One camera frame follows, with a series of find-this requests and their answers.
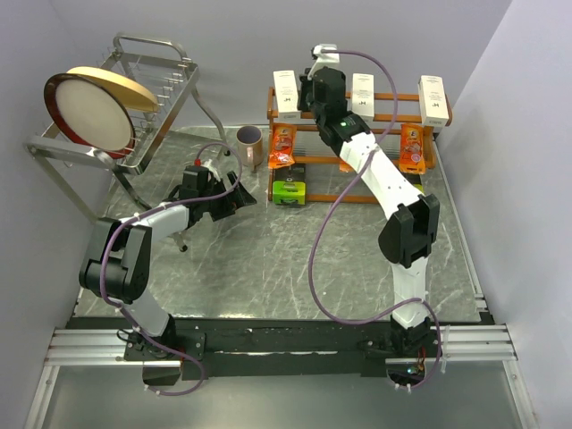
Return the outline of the white box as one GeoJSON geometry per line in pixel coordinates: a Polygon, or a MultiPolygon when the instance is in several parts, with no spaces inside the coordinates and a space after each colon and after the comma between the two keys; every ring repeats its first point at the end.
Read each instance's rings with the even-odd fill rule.
{"type": "Polygon", "coordinates": [[[418,96],[422,124],[444,127],[450,115],[442,77],[422,75],[418,82],[418,96]]]}
{"type": "Polygon", "coordinates": [[[374,76],[365,73],[352,74],[351,110],[365,122],[374,121],[374,76]]]}
{"type": "Polygon", "coordinates": [[[278,120],[282,122],[288,122],[299,119],[299,92],[294,71],[274,71],[273,83],[278,111],[278,120]]]}

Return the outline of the orange wooden shelf rack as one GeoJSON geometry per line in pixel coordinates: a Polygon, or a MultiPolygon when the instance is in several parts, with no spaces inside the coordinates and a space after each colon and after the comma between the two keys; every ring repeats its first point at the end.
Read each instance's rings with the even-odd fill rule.
{"type": "MultiPolygon", "coordinates": [[[[273,109],[275,91],[273,87],[268,90],[268,100],[267,100],[267,118],[270,124],[270,137],[269,137],[269,150],[270,150],[270,138],[272,135],[272,127],[277,122],[278,111],[273,109]]],[[[421,126],[421,116],[420,115],[406,115],[397,114],[398,123],[413,123],[421,126]]],[[[434,145],[434,135],[433,131],[435,127],[423,126],[424,129],[424,156],[425,156],[425,166],[427,169],[434,169],[437,163],[437,152],[434,145]]],[[[356,172],[357,179],[360,178],[365,181],[367,188],[372,192],[372,196],[367,197],[363,195],[353,196],[349,194],[348,191],[343,191],[340,195],[334,194],[306,194],[306,202],[335,202],[339,198],[342,203],[352,203],[352,204],[375,204],[380,205],[377,197],[384,198],[390,197],[390,190],[388,190],[388,184],[393,184],[398,187],[401,186],[401,182],[405,179],[400,179],[403,172],[399,169],[399,156],[400,151],[394,151],[393,157],[390,156],[390,152],[387,152],[382,143],[376,142],[376,137],[380,138],[380,141],[384,140],[387,135],[400,136],[400,130],[397,129],[372,129],[369,133],[359,133],[354,136],[349,142],[342,143],[341,151],[339,156],[300,156],[294,155],[296,163],[299,164],[338,164],[340,160],[343,160],[349,164],[356,172]]],[[[269,173],[269,184],[268,184],[268,201],[272,201],[272,185],[273,185],[273,172],[271,170],[269,173]]]]}

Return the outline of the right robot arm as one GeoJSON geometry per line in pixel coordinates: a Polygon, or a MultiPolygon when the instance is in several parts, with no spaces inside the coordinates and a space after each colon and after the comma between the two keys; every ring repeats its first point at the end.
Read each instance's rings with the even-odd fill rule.
{"type": "Polygon", "coordinates": [[[397,305],[391,312],[391,345],[401,356],[411,356],[433,340],[424,301],[440,202],[405,178],[368,124],[349,110],[342,71],[328,66],[305,69],[300,83],[299,107],[314,116],[321,140],[359,174],[383,210],[386,224],[378,245],[391,265],[397,305]]]}

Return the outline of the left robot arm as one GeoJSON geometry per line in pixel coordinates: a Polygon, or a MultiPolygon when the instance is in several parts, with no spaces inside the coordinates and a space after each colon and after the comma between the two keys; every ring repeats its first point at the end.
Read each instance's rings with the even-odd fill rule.
{"type": "Polygon", "coordinates": [[[152,244],[186,231],[205,214],[216,222],[257,202],[235,172],[228,172],[227,178],[229,186],[212,167],[188,166],[181,183],[150,216],[137,215],[131,224],[109,217],[95,223],[79,272],[80,286],[126,311],[132,325],[147,333],[146,349],[156,358],[170,357],[178,338],[173,317],[147,288],[152,244]]]}

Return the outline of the black green razor box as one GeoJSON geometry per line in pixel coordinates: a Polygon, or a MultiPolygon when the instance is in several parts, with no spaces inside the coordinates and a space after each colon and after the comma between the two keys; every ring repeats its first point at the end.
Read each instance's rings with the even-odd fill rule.
{"type": "Polygon", "coordinates": [[[414,173],[403,173],[404,178],[410,183],[413,187],[415,187],[419,192],[425,193],[421,176],[419,174],[414,173]]]}
{"type": "Polygon", "coordinates": [[[272,201],[278,206],[306,204],[306,165],[293,164],[274,170],[272,201]]]}

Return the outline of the orange razor pack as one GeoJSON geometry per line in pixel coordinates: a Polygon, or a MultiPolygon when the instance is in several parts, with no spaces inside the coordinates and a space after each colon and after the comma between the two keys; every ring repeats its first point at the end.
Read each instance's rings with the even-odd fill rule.
{"type": "Polygon", "coordinates": [[[268,167],[276,170],[292,166],[295,163],[294,147],[297,127],[288,123],[275,123],[272,127],[268,167]]]}
{"type": "Polygon", "coordinates": [[[343,160],[339,161],[339,170],[341,172],[345,172],[345,173],[354,172],[354,169],[349,164],[344,162],[343,160]]]}
{"type": "Polygon", "coordinates": [[[401,124],[398,167],[403,173],[425,174],[424,129],[421,126],[401,124]]]}

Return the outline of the steel dish rack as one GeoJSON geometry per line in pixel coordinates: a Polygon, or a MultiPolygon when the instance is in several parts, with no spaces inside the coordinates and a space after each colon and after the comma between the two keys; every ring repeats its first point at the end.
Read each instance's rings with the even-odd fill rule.
{"type": "Polygon", "coordinates": [[[97,67],[78,66],[49,78],[44,102],[51,124],[26,140],[30,155],[91,222],[96,213],[55,168],[56,161],[110,172],[141,211],[149,204],[132,187],[154,158],[188,98],[227,140],[217,115],[198,93],[198,64],[170,39],[119,32],[97,67]]]}

